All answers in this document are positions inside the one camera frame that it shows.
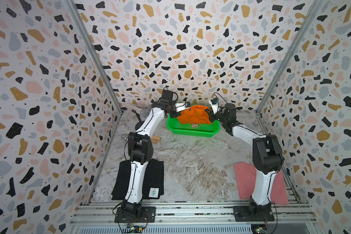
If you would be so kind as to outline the green plastic basket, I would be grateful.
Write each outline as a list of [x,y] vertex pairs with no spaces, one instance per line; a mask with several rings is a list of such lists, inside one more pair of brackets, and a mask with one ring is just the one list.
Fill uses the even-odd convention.
[[181,124],[177,118],[168,119],[167,127],[176,135],[212,137],[220,131],[220,123],[214,121],[212,124]]

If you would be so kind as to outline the orange t-shirt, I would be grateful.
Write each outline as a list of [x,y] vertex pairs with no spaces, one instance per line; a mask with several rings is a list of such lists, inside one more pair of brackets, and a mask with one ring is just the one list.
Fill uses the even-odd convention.
[[194,105],[180,112],[181,115],[177,119],[181,124],[212,124],[209,119],[209,110],[207,106]]

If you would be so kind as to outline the pink t-shirt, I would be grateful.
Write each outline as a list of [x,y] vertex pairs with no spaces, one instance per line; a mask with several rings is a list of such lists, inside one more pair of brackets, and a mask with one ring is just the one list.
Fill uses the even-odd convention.
[[[234,165],[234,171],[237,177],[239,197],[241,200],[248,200],[254,191],[256,169],[252,164],[239,162]],[[286,185],[281,171],[275,176],[271,191],[271,202],[276,205],[289,205]]]

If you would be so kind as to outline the black t-shirt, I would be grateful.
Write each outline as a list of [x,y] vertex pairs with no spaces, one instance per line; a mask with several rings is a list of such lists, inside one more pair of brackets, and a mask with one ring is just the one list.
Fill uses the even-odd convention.
[[[128,160],[122,161],[111,200],[124,200],[128,191],[130,172],[130,162]],[[159,199],[161,195],[164,195],[164,162],[152,159],[145,171],[142,198]]]

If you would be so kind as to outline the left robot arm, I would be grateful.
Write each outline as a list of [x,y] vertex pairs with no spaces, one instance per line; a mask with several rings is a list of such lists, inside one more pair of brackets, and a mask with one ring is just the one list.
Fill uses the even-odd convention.
[[154,153],[152,136],[165,117],[177,112],[177,100],[173,99],[174,94],[173,91],[164,88],[160,99],[152,102],[148,117],[145,121],[140,122],[139,128],[134,132],[130,132],[127,138],[130,178],[125,199],[121,204],[121,212],[135,220],[142,215],[144,176]]

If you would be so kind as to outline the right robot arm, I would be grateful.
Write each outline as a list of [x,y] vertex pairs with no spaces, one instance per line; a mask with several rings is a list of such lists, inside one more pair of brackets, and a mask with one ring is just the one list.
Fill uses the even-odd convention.
[[208,114],[210,121],[219,121],[229,135],[252,146],[252,160],[256,169],[255,187],[248,206],[233,207],[236,221],[274,221],[271,191],[275,177],[284,163],[277,137],[258,133],[237,121],[237,109],[232,103],[221,107],[218,99],[213,98],[209,104],[212,108]]

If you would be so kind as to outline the microphone on black stand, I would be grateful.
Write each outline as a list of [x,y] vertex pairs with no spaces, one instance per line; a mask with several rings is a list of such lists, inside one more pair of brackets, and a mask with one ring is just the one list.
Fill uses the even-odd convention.
[[150,111],[146,109],[142,109],[132,104],[127,104],[125,107],[128,110],[131,110],[133,113],[135,113],[138,119],[138,123],[135,125],[135,129],[138,130],[144,124],[147,117],[150,115]]

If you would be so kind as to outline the small cardboard piece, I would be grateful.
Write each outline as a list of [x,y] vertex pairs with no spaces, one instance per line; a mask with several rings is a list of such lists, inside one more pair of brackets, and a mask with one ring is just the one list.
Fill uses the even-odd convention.
[[157,144],[158,142],[161,141],[161,137],[152,136],[152,137],[151,137],[151,141],[152,141],[153,144]]

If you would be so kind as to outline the glittery purple bottle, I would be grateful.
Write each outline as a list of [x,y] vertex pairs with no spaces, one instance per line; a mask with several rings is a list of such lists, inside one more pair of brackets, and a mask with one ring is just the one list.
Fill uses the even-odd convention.
[[128,134],[122,134],[121,139],[122,139],[123,141],[127,141],[127,140],[128,140],[128,137],[129,137]]

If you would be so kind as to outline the right circuit board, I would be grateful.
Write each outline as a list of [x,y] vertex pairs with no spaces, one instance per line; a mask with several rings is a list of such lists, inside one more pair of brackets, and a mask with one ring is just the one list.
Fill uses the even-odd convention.
[[267,227],[263,224],[252,224],[251,230],[253,234],[267,234]]

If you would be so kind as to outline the circuit board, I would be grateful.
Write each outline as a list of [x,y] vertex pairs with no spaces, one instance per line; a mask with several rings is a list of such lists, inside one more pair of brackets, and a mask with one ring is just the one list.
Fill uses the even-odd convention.
[[251,230],[253,234],[267,234],[267,227],[263,224],[252,224]]
[[130,223],[126,224],[126,233],[134,233],[134,234],[139,234],[142,233],[144,230],[143,226],[133,226]]

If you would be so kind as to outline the left circuit board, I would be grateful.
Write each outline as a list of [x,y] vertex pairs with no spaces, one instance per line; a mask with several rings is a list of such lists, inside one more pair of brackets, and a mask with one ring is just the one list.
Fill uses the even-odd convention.
[[126,224],[126,233],[134,233],[134,234],[139,234],[142,233],[144,230],[143,226],[133,226],[130,223]]

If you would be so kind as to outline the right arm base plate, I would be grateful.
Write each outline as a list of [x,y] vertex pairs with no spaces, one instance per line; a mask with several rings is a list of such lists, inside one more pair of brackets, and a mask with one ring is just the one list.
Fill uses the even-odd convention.
[[270,205],[265,206],[234,206],[233,213],[236,222],[249,222],[249,221],[275,221],[275,217],[271,210]]

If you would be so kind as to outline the aluminium rail frame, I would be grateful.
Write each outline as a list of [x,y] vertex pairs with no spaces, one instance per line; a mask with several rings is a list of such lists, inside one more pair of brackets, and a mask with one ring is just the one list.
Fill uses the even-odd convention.
[[[247,206],[246,201],[145,202],[155,206],[154,223],[131,223],[143,226],[140,234],[252,234],[252,224],[263,224],[267,234],[320,234],[309,205],[293,203],[275,205],[275,221],[236,222],[234,206]],[[78,206],[71,220],[73,234],[125,234],[127,223],[115,223],[118,203]]]

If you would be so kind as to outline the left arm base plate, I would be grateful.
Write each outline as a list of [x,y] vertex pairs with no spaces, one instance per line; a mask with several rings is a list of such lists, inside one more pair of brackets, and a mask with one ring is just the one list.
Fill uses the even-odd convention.
[[155,206],[146,206],[130,213],[123,210],[121,207],[116,212],[115,223],[154,223],[156,218],[156,207]]

